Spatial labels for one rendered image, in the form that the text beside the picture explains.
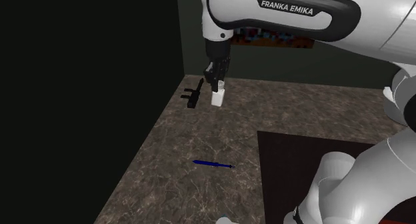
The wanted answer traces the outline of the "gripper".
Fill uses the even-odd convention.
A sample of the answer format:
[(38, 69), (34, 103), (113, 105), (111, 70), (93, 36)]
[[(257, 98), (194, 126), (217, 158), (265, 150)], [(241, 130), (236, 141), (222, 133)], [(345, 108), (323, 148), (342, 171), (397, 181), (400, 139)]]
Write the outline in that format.
[(229, 70), (231, 40), (211, 41), (205, 39), (205, 50), (210, 63), (203, 70), (203, 74), (206, 82), (210, 84), (211, 90), (218, 92), (218, 78), (220, 81), (224, 81)]

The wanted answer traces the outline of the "blue pen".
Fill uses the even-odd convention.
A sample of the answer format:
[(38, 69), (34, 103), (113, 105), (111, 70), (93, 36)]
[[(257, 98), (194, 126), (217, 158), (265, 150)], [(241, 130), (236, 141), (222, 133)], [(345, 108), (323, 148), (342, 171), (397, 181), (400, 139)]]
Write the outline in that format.
[(212, 161), (192, 160), (192, 162), (198, 165), (208, 165), (212, 167), (228, 167), (231, 169), (235, 168), (234, 165), (222, 164), (222, 163), (212, 162)]

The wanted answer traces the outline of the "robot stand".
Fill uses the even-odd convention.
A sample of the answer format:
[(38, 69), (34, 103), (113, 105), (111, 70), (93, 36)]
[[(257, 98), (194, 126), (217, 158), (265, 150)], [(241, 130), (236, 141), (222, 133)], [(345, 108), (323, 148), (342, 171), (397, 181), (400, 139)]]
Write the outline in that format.
[(257, 132), (265, 224), (283, 224), (286, 214), (309, 191), (324, 154), (332, 151), (357, 157), (370, 143), (340, 141), (283, 133)]

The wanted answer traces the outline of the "black handled tool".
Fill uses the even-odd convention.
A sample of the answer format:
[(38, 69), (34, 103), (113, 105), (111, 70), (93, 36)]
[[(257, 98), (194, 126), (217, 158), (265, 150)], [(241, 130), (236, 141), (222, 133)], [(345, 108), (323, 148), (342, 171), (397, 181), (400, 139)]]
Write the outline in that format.
[(194, 109), (196, 107), (196, 104), (199, 100), (199, 96), (201, 93), (201, 87), (204, 83), (204, 78), (201, 78), (199, 80), (198, 86), (196, 89), (189, 89), (189, 88), (185, 88), (184, 91), (185, 92), (190, 92), (190, 95), (181, 95), (180, 98), (182, 99), (187, 99), (187, 108), (192, 108)]

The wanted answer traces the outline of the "colourful wall picture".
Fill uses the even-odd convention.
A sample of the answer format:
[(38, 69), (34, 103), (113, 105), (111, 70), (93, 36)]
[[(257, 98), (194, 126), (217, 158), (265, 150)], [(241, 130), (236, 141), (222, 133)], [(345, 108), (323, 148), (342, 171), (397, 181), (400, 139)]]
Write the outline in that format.
[(280, 33), (253, 27), (235, 29), (231, 39), (232, 45), (288, 47), (301, 49), (311, 49), (314, 42), (314, 40), (307, 37), (297, 37), (288, 33)]

